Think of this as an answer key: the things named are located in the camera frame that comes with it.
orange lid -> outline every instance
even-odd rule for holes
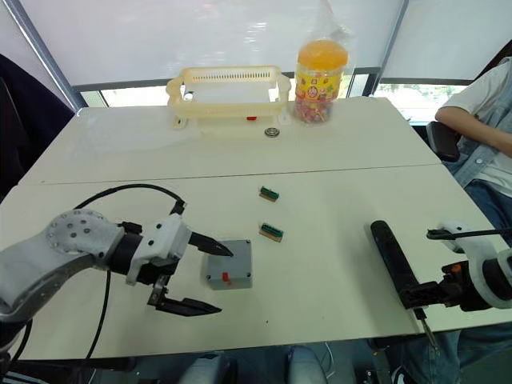
[[[349,61],[349,54],[332,40],[308,42],[298,52],[298,62],[313,70],[336,70]]]

gray box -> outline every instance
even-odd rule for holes
[[[250,240],[221,242],[233,257],[208,255],[206,280],[212,290],[236,290],[253,285]]]

white shirt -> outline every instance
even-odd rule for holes
[[[510,62],[506,62],[489,70],[462,92],[454,94],[443,107],[456,106],[482,118],[503,91],[509,69]],[[498,153],[475,178],[492,182],[498,192],[512,198],[512,158],[507,155]]]

plastic jar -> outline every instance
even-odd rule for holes
[[[315,40],[298,53],[295,115],[304,122],[326,122],[338,97],[347,51],[332,40]]]

label on jar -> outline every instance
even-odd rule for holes
[[[335,76],[297,73],[295,95],[312,102],[330,102],[338,97],[341,74]]]

